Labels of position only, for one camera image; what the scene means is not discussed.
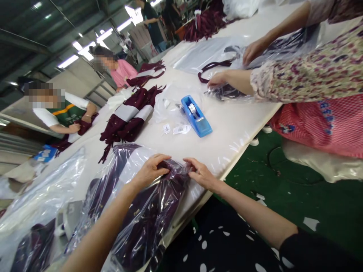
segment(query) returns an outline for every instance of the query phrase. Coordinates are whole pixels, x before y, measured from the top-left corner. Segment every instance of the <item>woman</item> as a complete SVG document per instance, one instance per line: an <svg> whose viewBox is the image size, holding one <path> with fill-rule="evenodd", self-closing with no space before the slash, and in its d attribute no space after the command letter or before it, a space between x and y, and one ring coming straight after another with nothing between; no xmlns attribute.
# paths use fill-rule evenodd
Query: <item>woman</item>
<svg viewBox="0 0 363 272"><path fill-rule="evenodd" d="M361 1L306 1L246 49L244 64L280 36L326 19L336 23L361 15ZM363 21L307 55L269 61L252 71L225 71L216 74L209 86L226 82L258 100L284 103L269 122L283 137L325 152L363 158Z"/></svg>
<svg viewBox="0 0 363 272"><path fill-rule="evenodd" d="M117 85L116 92L127 89L130 85L126 80L133 79L138 75L131 64L126 60L117 60L115 54L107 48L99 45L96 48L90 48L90 51L110 70L111 76Z"/></svg>
<svg viewBox="0 0 363 272"><path fill-rule="evenodd" d="M37 80L25 83L24 94L32 103L36 116L56 133L77 133L81 125L74 122L83 120L90 124L97 113L92 102L64 90L54 90L51 83Z"/></svg>
<svg viewBox="0 0 363 272"><path fill-rule="evenodd" d="M101 271L123 219L136 195L169 170L158 164L170 156L156 154L148 159L117 195L112 204L82 239L61 271ZM194 158L184 161L194 166L189 176L205 189L220 195L243 218L230 209L210 215L172 272L239 271L362 271L363 266L337 245L309 234L269 208L217 180L207 167ZM279 251L274 251L257 235Z"/></svg>

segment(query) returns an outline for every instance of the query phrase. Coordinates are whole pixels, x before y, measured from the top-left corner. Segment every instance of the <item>blue tape dispenser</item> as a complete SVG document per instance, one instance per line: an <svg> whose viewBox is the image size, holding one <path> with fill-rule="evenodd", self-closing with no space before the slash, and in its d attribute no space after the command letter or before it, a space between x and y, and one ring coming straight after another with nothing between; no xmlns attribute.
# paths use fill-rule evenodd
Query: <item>blue tape dispenser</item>
<svg viewBox="0 0 363 272"><path fill-rule="evenodd" d="M181 104L189 123L199 137L202 138L213 131L197 103L190 95L183 97Z"/></svg>

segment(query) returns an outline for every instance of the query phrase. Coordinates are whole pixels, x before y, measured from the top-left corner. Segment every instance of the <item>green vest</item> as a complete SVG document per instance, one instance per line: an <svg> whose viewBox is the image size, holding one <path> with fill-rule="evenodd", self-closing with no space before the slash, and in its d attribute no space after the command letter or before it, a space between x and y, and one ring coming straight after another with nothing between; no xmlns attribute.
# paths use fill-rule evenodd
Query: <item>green vest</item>
<svg viewBox="0 0 363 272"><path fill-rule="evenodd" d="M85 110L78 108L67 100L65 101L64 108L50 108L46 110L53 114L58 119L59 123L65 127L69 127L75 121L80 120L82 116L86 113Z"/></svg>

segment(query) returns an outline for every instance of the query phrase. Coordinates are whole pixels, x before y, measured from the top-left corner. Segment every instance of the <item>green floor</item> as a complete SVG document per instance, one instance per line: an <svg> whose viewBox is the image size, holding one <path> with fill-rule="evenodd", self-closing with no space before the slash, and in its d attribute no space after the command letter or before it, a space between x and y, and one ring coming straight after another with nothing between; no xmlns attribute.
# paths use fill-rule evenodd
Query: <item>green floor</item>
<svg viewBox="0 0 363 272"><path fill-rule="evenodd" d="M317 233L363 260L363 182L322 181L314 170L287 161L280 148L271 152L281 146L277 133L259 133L258 138L260 144L247 148L226 183L252 198L252 192L264 195L269 208L307 231L304 217L319 220ZM268 166L270 152L275 170Z"/></svg>

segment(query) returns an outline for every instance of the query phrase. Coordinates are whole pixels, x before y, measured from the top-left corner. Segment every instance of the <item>white shirt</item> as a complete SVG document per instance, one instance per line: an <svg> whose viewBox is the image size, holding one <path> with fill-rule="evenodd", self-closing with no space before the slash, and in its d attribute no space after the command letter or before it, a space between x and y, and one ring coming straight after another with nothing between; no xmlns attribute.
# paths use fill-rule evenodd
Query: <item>white shirt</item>
<svg viewBox="0 0 363 272"><path fill-rule="evenodd" d="M65 92L65 99L68 102L70 102L73 105L75 105L76 107L78 107L78 108L81 108L83 110L86 110L87 109L88 101L85 100L85 99L83 99L83 98L80 98L78 96L75 96L73 94L70 94L70 93ZM55 115L53 115L52 113L48 112L47 109L45 109L45 108L34 108L33 109L33 112L48 127L51 127L53 125L58 125L59 124L59 121L55 117Z"/></svg>

